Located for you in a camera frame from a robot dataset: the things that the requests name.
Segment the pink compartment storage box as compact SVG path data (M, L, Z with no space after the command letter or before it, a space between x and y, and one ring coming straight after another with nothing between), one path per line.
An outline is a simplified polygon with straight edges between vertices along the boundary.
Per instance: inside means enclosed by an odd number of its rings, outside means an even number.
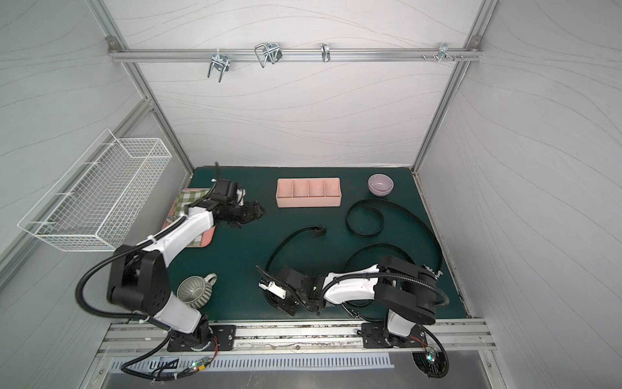
M339 207L340 184L339 178L280 178L275 194L277 207Z

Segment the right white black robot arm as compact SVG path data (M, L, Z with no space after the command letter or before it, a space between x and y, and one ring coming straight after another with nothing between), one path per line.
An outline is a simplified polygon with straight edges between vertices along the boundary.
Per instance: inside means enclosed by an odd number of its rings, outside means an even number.
M367 323L361 327L364 343L382 348L421 347L428 351L426 325L437 320L438 308L450 303L437 287L437 277L427 267L386 256L366 269L316 277L285 267L274 276L257 267L259 287L269 302L294 316L301 308L322 314L329 306L346 306L351 301L376 301L387 309L382 327Z

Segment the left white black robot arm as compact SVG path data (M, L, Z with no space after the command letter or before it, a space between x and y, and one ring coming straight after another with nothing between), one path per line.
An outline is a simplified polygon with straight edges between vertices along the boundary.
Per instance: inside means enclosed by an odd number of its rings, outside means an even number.
M215 180L207 194L183 207L169 226L134 246L118 247L111 257L89 269L75 288L78 306L102 318L145 320L167 331L187 349L207 348L213 337L208 318L176 296L168 267L197 236L218 223L241 227L260 219L264 208L245 197L238 183ZM84 296L87 282L105 267L110 269L106 299L123 308L121 313L97 309Z

